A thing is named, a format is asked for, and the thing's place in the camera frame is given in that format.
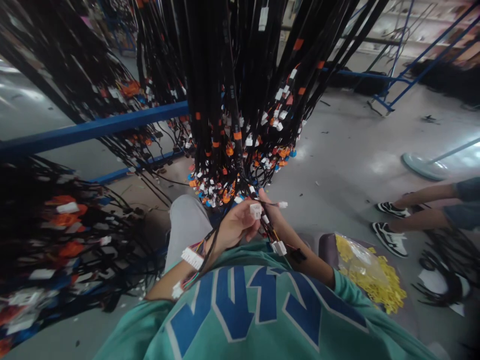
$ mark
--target sneaker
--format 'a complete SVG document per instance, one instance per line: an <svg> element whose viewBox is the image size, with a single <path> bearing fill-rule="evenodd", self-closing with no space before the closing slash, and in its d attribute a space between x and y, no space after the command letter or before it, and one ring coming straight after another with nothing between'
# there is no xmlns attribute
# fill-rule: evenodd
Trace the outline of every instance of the sneaker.
<svg viewBox="0 0 480 360"><path fill-rule="evenodd" d="M386 222L372 222L370 227L389 252L399 258L406 258L409 256L404 247L404 240L406 239L404 233L391 231Z"/></svg>
<svg viewBox="0 0 480 360"><path fill-rule="evenodd" d="M400 219L404 219L410 216L410 213L407 209L399 209L394 206L393 202L380 202L375 205L375 208L382 213L391 214Z"/></svg>

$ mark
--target person's hand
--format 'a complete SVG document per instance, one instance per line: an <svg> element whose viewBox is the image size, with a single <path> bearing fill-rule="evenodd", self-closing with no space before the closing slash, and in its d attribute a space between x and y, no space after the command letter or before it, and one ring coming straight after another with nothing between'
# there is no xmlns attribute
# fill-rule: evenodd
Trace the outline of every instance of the person's hand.
<svg viewBox="0 0 480 360"><path fill-rule="evenodd" d="M251 204L258 204L258 202L244 200L226 214L220 224L213 251L221 253L238 244L243 236L249 242L257 234L260 228L260 220L255 220L250 214ZM207 240L205 252L209 251L214 235L215 233Z"/></svg>
<svg viewBox="0 0 480 360"><path fill-rule="evenodd" d="M267 203L263 207L265 208L265 211L268 215L268 218L270 219L270 222L273 226L285 221L283 216L282 216L282 213L280 212L279 207L268 205L268 204L273 204L273 203L269 199L269 197L267 196L267 193L265 192L265 190L263 188L261 188L258 191L258 196L260 197L260 200L262 202Z"/></svg>

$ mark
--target shirt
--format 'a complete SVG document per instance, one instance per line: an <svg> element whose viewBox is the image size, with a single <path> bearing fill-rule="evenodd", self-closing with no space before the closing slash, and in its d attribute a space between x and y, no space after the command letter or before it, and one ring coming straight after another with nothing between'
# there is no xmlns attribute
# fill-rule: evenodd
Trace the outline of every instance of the shirt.
<svg viewBox="0 0 480 360"><path fill-rule="evenodd" d="M334 273L331 290L265 242L228 250L176 303L127 312L94 359L435 359Z"/></svg>

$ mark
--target plastic bag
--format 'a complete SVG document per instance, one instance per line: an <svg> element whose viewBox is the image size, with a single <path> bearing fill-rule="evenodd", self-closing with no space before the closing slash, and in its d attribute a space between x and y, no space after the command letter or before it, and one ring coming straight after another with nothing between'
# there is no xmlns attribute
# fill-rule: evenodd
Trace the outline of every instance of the plastic bag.
<svg viewBox="0 0 480 360"><path fill-rule="evenodd" d="M335 239L341 274L362 288L362 285L369 284L386 288L390 286L379 259L370 250L338 233L335 234Z"/></svg>

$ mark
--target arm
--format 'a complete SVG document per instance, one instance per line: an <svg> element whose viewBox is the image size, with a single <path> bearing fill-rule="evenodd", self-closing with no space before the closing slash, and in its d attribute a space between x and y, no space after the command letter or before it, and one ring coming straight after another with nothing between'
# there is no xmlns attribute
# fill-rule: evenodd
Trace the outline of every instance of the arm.
<svg viewBox="0 0 480 360"><path fill-rule="evenodd" d="M260 189L258 194L262 202L272 203L263 189ZM319 256L299 238L295 230L284 219L278 207L265 205L265 211L270 218L278 238L285 244L300 249L306 256L306 260L297 263L290 255L287 255L286 257L291 267L295 271L311 276L327 285L330 289L335 290L335 275L332 267L319 258Z"/></svg>
<svg viewBox="0 0 480 360"><path fill-rule="evenodd" d="M216 243L211 251L202 272L207 272L219 256L228 248L235 246L243 236L249 242L256 234L260 227L260 221L255 220L250 215L250 205L257 201L247 200L235 206L230 210L220 224ZM204 257L212 246L215 233L206 241L204 247ZM148 292L145 300L170 300L172 298L172 289L179 281L191 277L196 270L188 262L182 260L167 272Z"/></svg>

